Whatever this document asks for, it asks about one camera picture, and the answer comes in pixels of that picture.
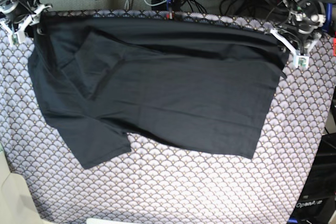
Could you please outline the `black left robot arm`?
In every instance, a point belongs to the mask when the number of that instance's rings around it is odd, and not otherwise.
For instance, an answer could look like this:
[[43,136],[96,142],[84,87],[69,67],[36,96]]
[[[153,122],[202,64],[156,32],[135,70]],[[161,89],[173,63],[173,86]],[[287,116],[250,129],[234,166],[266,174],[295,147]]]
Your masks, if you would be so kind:
[[292,54],[295,68],[309,68],[310,53],[322,38],[322,27],[327,21],[327,11],[319,0],[264,0],[286,15],[284,21],[275,23],[272,34]]

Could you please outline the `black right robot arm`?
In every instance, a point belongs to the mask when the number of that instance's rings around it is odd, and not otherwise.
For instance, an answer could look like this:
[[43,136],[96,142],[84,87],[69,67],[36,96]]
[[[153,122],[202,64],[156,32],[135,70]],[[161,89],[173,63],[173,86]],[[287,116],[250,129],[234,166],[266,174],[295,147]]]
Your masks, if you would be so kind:
[[1,29],[7,32],[9,44],[19,45],[32,37],[30,27],[38,25],[42,13],[52,7],[40,0],[1,0]]

